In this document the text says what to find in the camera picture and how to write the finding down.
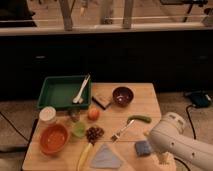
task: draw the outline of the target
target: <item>orange bowl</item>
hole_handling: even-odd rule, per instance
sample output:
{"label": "orange bowl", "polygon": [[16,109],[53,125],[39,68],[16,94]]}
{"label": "orange bowl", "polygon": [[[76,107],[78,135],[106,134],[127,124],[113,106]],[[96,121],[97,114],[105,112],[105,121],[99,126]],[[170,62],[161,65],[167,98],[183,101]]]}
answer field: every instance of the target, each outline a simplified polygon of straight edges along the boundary
{"label": "orange bowl", "polygon": [[68,139],[69,133],[64,125],[50,125],[41,134],[40,149],[46,155],[56,154],[63,149]]}
{"label": "orange bowl", "polygon": [[132,90],[128,87],[117,87],[112,95],[114,102],[121,107],[127,106],[134,98]]}

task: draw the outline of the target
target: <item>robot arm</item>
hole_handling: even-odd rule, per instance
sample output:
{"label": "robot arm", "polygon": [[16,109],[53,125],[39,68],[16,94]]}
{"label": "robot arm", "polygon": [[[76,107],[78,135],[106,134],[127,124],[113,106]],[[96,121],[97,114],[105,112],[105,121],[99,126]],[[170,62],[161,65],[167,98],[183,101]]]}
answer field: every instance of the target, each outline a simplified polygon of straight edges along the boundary
{"label": "robot arm", "polygon": [[149,142],[156,152],[170,152],[204,169],[213,168],[213,145],[185,137],[184,119],[176,113],[167,113],[150,131]]}

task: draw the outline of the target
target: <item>cabinet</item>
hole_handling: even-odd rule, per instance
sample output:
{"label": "cabinet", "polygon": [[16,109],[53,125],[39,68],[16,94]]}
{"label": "cabinet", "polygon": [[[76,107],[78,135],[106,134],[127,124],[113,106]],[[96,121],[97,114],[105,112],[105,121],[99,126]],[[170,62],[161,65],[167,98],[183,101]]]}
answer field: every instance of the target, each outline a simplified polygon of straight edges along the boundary
{"label": "cabinet", "polygon": [[1,99],[37,99],[46,76],[152,82],[156,91],[211,89],[212,30],[3,36]]}

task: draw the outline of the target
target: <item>cloth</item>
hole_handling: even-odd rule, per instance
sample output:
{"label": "cloth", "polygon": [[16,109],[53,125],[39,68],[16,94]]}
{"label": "cloth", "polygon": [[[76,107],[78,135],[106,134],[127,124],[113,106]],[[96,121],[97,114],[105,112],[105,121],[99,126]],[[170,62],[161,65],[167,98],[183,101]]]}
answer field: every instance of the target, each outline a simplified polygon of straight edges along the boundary
{"label": "cloth", "polygon": [[98,169],[117,169],[121,167],[123,162],[110,150],[110,148],[103,144],[95,154],[90,166]]}

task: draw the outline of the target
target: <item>small cup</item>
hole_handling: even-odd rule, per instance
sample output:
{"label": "small cup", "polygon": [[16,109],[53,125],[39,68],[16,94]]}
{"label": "small cup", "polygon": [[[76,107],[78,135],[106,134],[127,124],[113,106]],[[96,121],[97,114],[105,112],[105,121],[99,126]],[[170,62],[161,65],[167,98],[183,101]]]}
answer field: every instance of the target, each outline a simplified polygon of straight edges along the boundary
{"label": "small cup", "polygon": [[53,124],[56,122],[56,110],[52,106],[43,108],[39,113],[39,119],[46,124]]}
{"label": "small cup", "polygon": [[73,122],[78,122],[80,120],[80,109],[69,108],[67,113]]}

